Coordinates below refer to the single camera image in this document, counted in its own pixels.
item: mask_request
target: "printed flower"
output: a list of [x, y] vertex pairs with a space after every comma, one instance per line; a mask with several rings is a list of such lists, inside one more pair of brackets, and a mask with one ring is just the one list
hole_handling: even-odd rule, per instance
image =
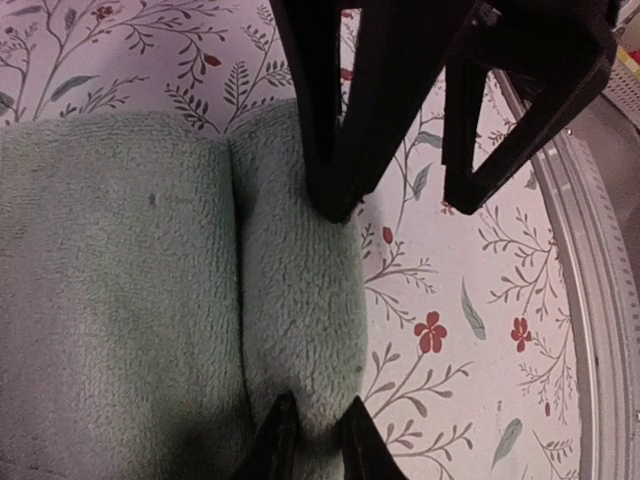
[[513, 338], [514, 342], [518, 342], [518, 353], [524, 352], [524, 347], [526, 346], [525, 342], [530, 342], [532, 340], [526, 318], [513, 319], [511, 338]]
[[420, 337], [420, 350], [422, 353], [440, 353], [442, 350], [442, 339], [447, 338], [447, 329], [438, 325], [440, 314], [438, 312], [427, 313], [427, 323], [418, 323], [413, 333]]
[[208, 65], [211, 65], [212, 67], [219, 67], [220, 65], [222, 65], [222, 62], [220, 61], [220, 59], [214, 55], [205, 55], [204, 61], [205, 63], [207, 63]]
[[442, 209], [440, 210], [444, 215], [453, 215], [453, 207], [451, 205], [449, 205], [447, 202], [445, 202], [444, 200], [441, 202], [442, 204]]
[[96, 10], [91, 12], [91, 15], [96, 17], [96, 20], [98, 21], [104, 20], [108, 16], [113, 15], [113, 7], [110, 7], [110, 6], [98, 7]]
[[346, 68], [341, 68], [340, 78], [342, 78], [346, 82], [350, 82], [351, 80], [353, 80], [353, 72], [351, 70], [347, 70]]
[[387, 245], [391, 245], [393, 242], [393, 232], [389, 227], [382, 227], [382, 239]]

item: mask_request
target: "folded towel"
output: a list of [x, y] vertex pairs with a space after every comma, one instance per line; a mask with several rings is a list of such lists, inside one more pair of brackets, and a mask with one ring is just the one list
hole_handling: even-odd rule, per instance
[[164, 114], [0, 131], [0, 479], [226, 478], [279, 393], [334, 479], [365, 307], [308, 205], [293, 101], [212, 141]]

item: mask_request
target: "green towel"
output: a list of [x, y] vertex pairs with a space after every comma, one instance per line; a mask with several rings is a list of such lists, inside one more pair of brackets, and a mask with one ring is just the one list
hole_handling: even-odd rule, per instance
[[0, 131], [0, 479], [217, 479], [276, 395], [296, 478], [341, 475], [365, 364], [353, 225], [309, 206], [295, 102]]

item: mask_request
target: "floral pattern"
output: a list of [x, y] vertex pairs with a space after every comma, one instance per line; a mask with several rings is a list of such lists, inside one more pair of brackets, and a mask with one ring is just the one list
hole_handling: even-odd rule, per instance
[[[358, 20], [343, 12], [344, 105]], [[444, 88], [355, 213], [363, 400], [409, 478], [577, 480], [571, 316], [542, 194], [527, 166], [473, 216], [442, 201]], [[0, 125], [166, 110], [215, 137], [292, 95], [267, 2], [0, 0]], [[484, 97], [478, 161], [514, 126], [493, 78]]]

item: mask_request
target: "towel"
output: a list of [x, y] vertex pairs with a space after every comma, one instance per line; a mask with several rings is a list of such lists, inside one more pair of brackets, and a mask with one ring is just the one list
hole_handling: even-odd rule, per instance
[[160, 113], [0, 131], [0, 479], [224, 479], [287, 390], [295, 478], [340, 478], [359, 268], [294, 101], [219, 140]]

